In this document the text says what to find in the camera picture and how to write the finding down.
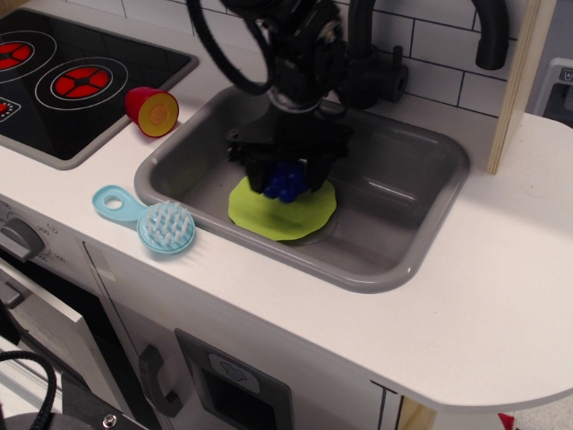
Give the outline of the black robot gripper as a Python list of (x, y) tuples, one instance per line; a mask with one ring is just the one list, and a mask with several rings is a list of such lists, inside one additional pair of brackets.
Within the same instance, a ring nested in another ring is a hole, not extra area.
[(225, 134), (227, 157), (246, 163), (245, 172), (255, 193), (262, 194), (274, 162), (305, 160), (310, 190), (320, 190), (335, 161), (348, 154), (351, 126), (311, 111), (293, 114), (270, 104), (256, 119)]

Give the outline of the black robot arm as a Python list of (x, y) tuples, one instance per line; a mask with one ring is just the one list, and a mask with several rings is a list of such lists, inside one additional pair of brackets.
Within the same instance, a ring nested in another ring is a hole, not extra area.
[(353, 134), (319, 111), (347, 72), (339, 9), (331, 1), (258, 1), (238, 10), (267, 28), (274, 76), (262, 116), (227, 132), (228, 157), (244, 165), (258, 194), (281, 168), (302, 161), (304, 183), (316, 192), (334, 162), (347, 155)]

